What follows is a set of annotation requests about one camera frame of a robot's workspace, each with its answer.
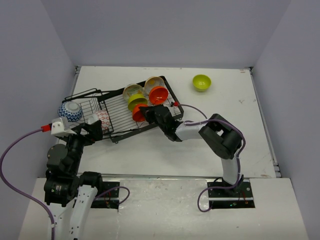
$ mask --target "green bowl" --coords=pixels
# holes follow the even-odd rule
[[[193,78],[192,83],[198,92],[205,92],[211,85],[211,79],[206,75],[200,74]]]

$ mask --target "bowl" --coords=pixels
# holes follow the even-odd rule
[[[154,105],[162,104],[168,98],[168,90],[163,86],[156,86],[152,88],[149,93],[149,100]]]
[[[135,94],[143,94],[144,88],[138,84],[129,84],[123,90],[122,96],[128,102],[129,98]]]
[[[106,134],[107,132],[109,132],[109,127],[111,126],[111,123],[108,112],[104,110],[99,110],[94,114],[90,115],[87,122],[91,125],[98,120],[101,120],[102,133]]]
[[[66,117],[68,122],[77,122],[83,116],[82,108],[74,101],[66,101],[58,109],[59,117]]]
[[[205,92],[211,85],[211,79],[206,75],[200,74],[193,78],[192,83],[198,92]]]
[[[145,117],[142,114],[142,112],[140,111],[139,107],[148,107],[147,104],[143,104],[143,103],[139,103],[137,105],[135,105],[135,107],[133,108],[132,111],[132,119],[136,122],[143,122],[145,121]]]
[[[159,76],[149,77],[144,84],[144,91],[149,94],[154,87],[165,86],[165,81]]]
[[[148,100],[141,93],[134,94],[129,97],[128,100],[128,109],[132,112],[137,104],[148,104]]]

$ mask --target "gray wall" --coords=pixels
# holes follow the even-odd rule
[[[76,65],[253,66],[290,0],[42,0]]]
[[[74,67],[40,0],[6,0],[0,7],[0,152],[21,135],[50,123],[70,93]],[[44,176],[50,133],[13,148],[4,175],[31,193]],[[0,239],[18,239],[29,201],[0,181]]]
[[[311,240],[320,239],[320,1],[292,0],[253,69],[284,177]]]

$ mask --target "black wire dish rack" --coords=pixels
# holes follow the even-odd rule
[[[168,81],[164,76],[163,79],[165,87],[168,90],[168,98],[163,105],[169,107],[170,112],[175,120],[182,119],[184,110],[181,106],[171,107],[172,102],[179,102],[176,95],[172,91]],[[146,81],[137,83],[144,87]],[[113,143],[118,143],[120,140],[127,139],[139,133],[143,133],[149,129],[157,127],[155,123],[149,124],[146,121],[136,122],[132,119],[132,112],[128,109],[128,103],[123,98],[123,91],[125,88],[112,91],[101,91],[93,88],[83,91],[71,96],[67,96],[64,102],[73,101],[78,103],[83,111],[83,116],[78,122],[72,122],[70,127],[74,127],[81,123],[88,123],[90,115],[99,110],[107,111],[109,115],[109,129],[103,134],[103,139],[111,139]],[[149,96],[144,93],[145,98],[148,100],[148,106],[153,106],[149,101]]]

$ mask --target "red cable connector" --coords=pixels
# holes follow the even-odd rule
[[[51,126],[52,126],[52,123],[48,124],[48,125],[44,125],[41,127],[42,129],[42,132],[48,132],[48,131],[51,131]]]

